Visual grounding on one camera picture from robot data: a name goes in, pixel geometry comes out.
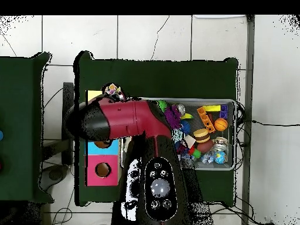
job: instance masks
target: toy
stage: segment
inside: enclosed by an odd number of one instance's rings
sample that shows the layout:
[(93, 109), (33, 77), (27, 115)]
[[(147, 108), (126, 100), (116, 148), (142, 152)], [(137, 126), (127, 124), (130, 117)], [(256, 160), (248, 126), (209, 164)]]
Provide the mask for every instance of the toy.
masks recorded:
[(181, 128), (180, 124), (180, 112), (175, 105), (167, 107), (165, 110), (165, 117), (172, 129)]
[(228, 146), (228, 140), (223, 137), (217, 137), (214, 140), (213, 149), (215, 151), (226, 151)]
[(207, 116), (209, 117), (209, 120), (212, 122), (212, 124), (214, 123), (213, 121), (213, 114), (212, 113), (207, 113)]
[(196, 139), (196, 142), (198, 142), (198, 143), (204, 143), (210, 139), (209, 132), (205, 128), (196, 130), (194, 132), (194, 137)]
[(228, 122), (224, 118), (219, 118), (214, 122), (214, 127), (218, 131), (224, 131), (228, 127)]
[(205, 111), (221, 111), (220, 105), (210, 105), (210, 106), (202, 106)]
[(227, 115), (228, 115), (228, 105), (222, 104), (219, 117), (227, 119)]
[(185, 113), (182, 117), (181, 117), (181, 119), (192, 119), (192, 118), (194, 118), (191, 114), (188, 114), (188, 113)]
[(111, 83), (109, 86), (107, 86), (104, 90), (104, 93), (113, 96), (113, 98), (121, 101), (126, 100), (124, 93), (121, 91), (121, 88), (117, 87), (114, 83)]
[(189, 134), (190, 133), (190, 124), (189, 122), (185, 121), (185, 120), (181, 120), (181, 131), (184, 133), (184, 134)]
[(214, 154), (214, 161), (218, 164), (223, 164), (227, 159), (227, 155), (223, 151), (218, 151)]
[(187, 135), (184, 137), (182, 144), (190, 149), (195, 144), (195, 142), (196, 139), (194, 139), (190, 135)]
[(210, 139), (204, 143), (199, 143), (197, 145), (197, 149), (201, 152), (201, 153), (206, 153), (209, 152), (211, 149), (213, 148), (213, 141)]
[(189, 149), (185, 147), (180, 141), (175, 143), (175, 149), (177, 154), (187, 154)]
[(214, 160), (213, 152), (208, 152), (202, 155), (201, 159), (202, 163), (204, 164), (210, 164)]
[(178, 142), (183, 139), (183, 132), (179, 129), (173, 129), (172, 130), (172, 140), (173, 142)]
[(184, 167), (190, 167), (193, 165), (193, 161), (194, 161), (194, 157), (189, 155), (189, 154), (186, 154), (186, 155), (182, 155), (181, 157), (181, 164), (184, 166)]
[(200, 107), (200, 108), (197, 109), (197, 112), (198, 112), (198, 114), (199, 114), (199, 116), (200, 116), (200, 118), (201, 118), (203, 124), (205, 125), (206, 129), (207, 129), (210, 133), (214, 132), (214, 131), (215, 131), (215, 128), (214, 128), (212, 122), (209, 120), (209, 117), (208, 117), (208, 115), (206, 114), (205, 109), (204, 109), (203, 107)]
[(224, 137), (217, 137), (216, 139), (214, 139), (214, 143), (228, 145), (228, 140)]
[(177, 109), (180, 112), (181, 116), (183, 117), (185, 115), (185, 106), (183, 104), (178, 104)]
[(190, 148), (188, 154), (193, 155), (196, 159), (199, 159), (201, 157), (201, 152), (194, 147)]
[(162, 110), (162, 112), (165, 112), (168, 104), (166, 103), (166, 101), (163, 101), (163, 100), (158, 100), (158, 106), (159, 108)]

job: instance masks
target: shape sorter box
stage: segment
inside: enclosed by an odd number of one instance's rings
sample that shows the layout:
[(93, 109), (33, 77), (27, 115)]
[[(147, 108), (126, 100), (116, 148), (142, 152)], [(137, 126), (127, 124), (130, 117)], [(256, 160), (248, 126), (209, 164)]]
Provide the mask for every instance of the shape sorter box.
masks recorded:
[[(102, 91), (87, 91), (87, 100), (90, 101)], [(121, 177), (120, 167), (120, 143), (114, 140), (108, 148), (98, 148), (94, 142), (86, 142), (84, 148), (84, 161), (86, 166), (86, 186), (117, 186)], [(110, 167), (107, 177), (99, 177), (96, 174), (96, 166), (106, 163)]]
[[(117, 155), (85, 155), (86, 185), (87, 186), (117, 186), (119, 181), (119, 163)], [(96, 166), (99, 163), (106, 163), (110, 167), (110, 174), (107, 177), (99, 177), (96, 174)]]

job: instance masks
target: pink box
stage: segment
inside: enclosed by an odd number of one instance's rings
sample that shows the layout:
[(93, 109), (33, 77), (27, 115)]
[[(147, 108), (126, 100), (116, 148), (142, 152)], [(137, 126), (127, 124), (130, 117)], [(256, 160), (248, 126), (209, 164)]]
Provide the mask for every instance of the pink box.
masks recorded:
[[(99, 163), (107, 163), (111, 168), (111, 172), (106, 178), (101, 178), (96, 174), (96, 166)], [(87, 155), (86, 172), (87, 186), (117, 186), (118, 155)]]

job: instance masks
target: blue box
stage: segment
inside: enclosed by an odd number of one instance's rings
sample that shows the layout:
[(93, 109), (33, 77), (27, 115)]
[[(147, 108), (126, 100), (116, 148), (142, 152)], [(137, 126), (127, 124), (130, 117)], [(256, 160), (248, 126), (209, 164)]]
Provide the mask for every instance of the blue box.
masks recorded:
[(88, 155), (118, 155), (119, 154), (119, 140), (114, 140), (110, 147), (99, 148), (94, 142), (87, 143)]

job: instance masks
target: green ball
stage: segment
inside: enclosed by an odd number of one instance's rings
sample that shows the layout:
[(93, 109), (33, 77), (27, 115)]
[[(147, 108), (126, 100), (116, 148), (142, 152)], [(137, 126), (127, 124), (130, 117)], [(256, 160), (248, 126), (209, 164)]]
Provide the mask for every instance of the green ball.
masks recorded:
[(166, 103), (166, 101), (158, 100), (158, 106), (162, 110), (162, 112), (165, 112), (168, 104)]
[(198, 149), (195, 149), (194, 153), (193, 153), (193, 156), (196, 158), (196, 159), (199, 159), (201, 157), (201, 152), (198, 150)]

